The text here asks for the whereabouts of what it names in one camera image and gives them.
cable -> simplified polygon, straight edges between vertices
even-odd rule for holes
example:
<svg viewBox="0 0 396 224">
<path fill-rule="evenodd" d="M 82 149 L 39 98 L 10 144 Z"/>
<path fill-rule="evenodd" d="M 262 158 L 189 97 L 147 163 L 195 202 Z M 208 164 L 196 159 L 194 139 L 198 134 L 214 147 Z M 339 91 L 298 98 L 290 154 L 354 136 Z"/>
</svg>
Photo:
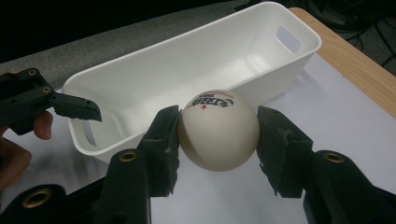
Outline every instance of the cable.
<svg viewBox="0 0 396 224">
<path fill-rule="evenodd" d="M 384 37 L 384 35 L 382 34 L 382 32 L 379 30 L 378 21 L 379 21 L 379 20 L 375 21 L 374 27 L 375 27 L 376 31 L 378 32 L 379 37 L 381 37 L 382 41 L 384 42 L 384 44 L 387 46 L 388 50 L 389 50 L 390 53 L 392 54 L 392 56 L 393 56 L 393 57 L 396 57 L 396 52 L 393 50 L 393 48 L 390 46 L 388 40 Z"/>
<path fill-rule="evenodd" d="M 311 9 L 309 3 L 311 1 L 308 0 L 291 0 L 291 2 L 305 11 L 309 12 L 312 16 L 314 16 L 318 21 L 322 22 L 324 25 L 332 29 L 336 33 L 351 33 L 351 32 L 359 32 L 361 30 L 367 29 L 371 26 L 369 22 L 360 21 L 356 24 L 342 24 L 337 23 L 335 21 L 330 21 L 326 18 L 319 16 L 314 10 Z"/>
<path fill-rule="evenodd" d="M 385 67 L 385 65 L 387 65 L 387 63 L 390 62 L 390 60 L 393 58 L 396 59 L 394 55 L 389 56 L 384 62 L 381 63 L 381 66 Z"/>
<path fill-rule="evenodd" d="M 358 49 L 358 44 L 359 43 L 361 43 L 361 49 L 360 49 L 360 51 L 364 51 L 364 43 L 363 43 L 363 41 L 361 40 L 361 35 L 363 35 L 364 33 L 366 33 L 369 29 L 370 29 L 370 27 L 371 27 L 371 25 L 370 26 L 367 26 L 367 27 L 365 27 L 363 30 L 361 30 L 361 31 L 358 31 L 355 35 L 353 35 L 353 36 L 350 36 L 350 37 L 348 37 L 348 38 L 345 38 L 345 41 L 351 41 L 351 40 L 353 40 L 353 39 L 355 39 L 356 38 L 356 42 L 355 42 L 355 44 L 353 45 L 355 48 L 357 48 Z"/>
<path fill-rule="evenodd" d="M 387 20 L 385 20 L 385 18 L 382 18 L 381 20 L 382 20 L 387 26 L 389 26 L 390 28 L 396 30 L 396 26 L 390 24 Z"/>
</svg>

printed logo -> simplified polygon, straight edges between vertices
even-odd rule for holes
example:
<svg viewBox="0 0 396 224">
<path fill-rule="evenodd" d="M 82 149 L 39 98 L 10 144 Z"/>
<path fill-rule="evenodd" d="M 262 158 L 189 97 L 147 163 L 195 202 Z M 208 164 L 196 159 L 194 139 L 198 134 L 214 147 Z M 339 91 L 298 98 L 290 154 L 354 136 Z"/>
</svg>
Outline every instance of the printed logo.
<svg viewBox="0 0 396 224">
<path fill-rule="evenodd" d="M 207 109 L 208 105 L 216 105 L 220 107 L 227 107 L 233 105 L 233 100 L 230 99 L 220 99 L 215 96 L 216 94 L 202 94 L 195 98 L 190 106 L 201 105 L 203 110 Z"/>
</svg>

basket handle hole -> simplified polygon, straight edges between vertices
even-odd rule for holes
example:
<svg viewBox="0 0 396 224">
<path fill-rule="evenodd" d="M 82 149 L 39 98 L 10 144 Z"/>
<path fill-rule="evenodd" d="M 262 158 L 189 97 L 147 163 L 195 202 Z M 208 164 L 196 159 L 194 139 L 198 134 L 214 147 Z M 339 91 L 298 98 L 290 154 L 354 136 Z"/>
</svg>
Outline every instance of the basket handle hole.
<svg viewBox="0 0 396 224">
<path fill-rule="evenodd" d="M 277 29 L 276 38 L 291 53 L 297 53 L 301 47 L 300 41 L 283 26 Z"/>
<path fill-rule="evenodd" d="M 95 138 L 93 137 L 93 132 L 92 132 L 92 127 L 89 121 L 87 120 L 82 120 L 82 128 L 84 130 L 84 133 L 87 137 L 87 140 L 91 145 L 96 146 Z"/>
</svg>

gray floor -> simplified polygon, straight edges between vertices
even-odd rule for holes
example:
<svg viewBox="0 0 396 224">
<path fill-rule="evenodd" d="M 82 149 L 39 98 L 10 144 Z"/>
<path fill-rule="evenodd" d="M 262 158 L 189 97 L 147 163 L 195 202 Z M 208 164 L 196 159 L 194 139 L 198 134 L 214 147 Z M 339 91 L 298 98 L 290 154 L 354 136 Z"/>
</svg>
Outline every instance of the gray floor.
<svg viewBox="0 0 396 224">
<path fill-rule="evenodd" d="M 234 13 L 236 7 L 247 2 L 248 0 L 236 0 L 188 9 L 93 35 L 11 62 L 1 63 L 0 74 L 36 67 L 50 85 L 60 88 L 69 77 L 77 72 L 230 15 Z M 334 16 L 331 12 L 327 13 L 326 16 L 339 20 L 337 15 Z M 396 20 L 389 20 L 389 23 L 395 25 Z M 396 30 L 384 22 L 379 25 L 391 45 L 396 49 L 396 38 L 394 38 Z M 354 34 L 340 35 L 347 37 Z M 391 55 L 374 27 L 361 35 L 361 41 L 352 39 L 350 43 L 356 45 L 358 49 L 362 49 L 363 53 L 377 63 L 384 62 Z M 392 59 L 386 69 L 395 75 L 396 60 Z"/>
</svg>

wooden table edge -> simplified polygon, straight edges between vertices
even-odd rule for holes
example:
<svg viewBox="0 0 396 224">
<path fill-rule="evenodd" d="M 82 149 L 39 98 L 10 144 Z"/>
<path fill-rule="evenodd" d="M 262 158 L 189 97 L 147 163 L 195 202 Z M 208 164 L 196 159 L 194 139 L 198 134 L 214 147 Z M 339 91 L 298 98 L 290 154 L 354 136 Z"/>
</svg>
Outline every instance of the wooden table edge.
<svg viewBox="0 0 396 224">
<path fill-rule="evenodd" d="M 305 10 L 289 10 L 320 35 L 318 55 L 396 118 L 396 77 Z"/>
</svg>

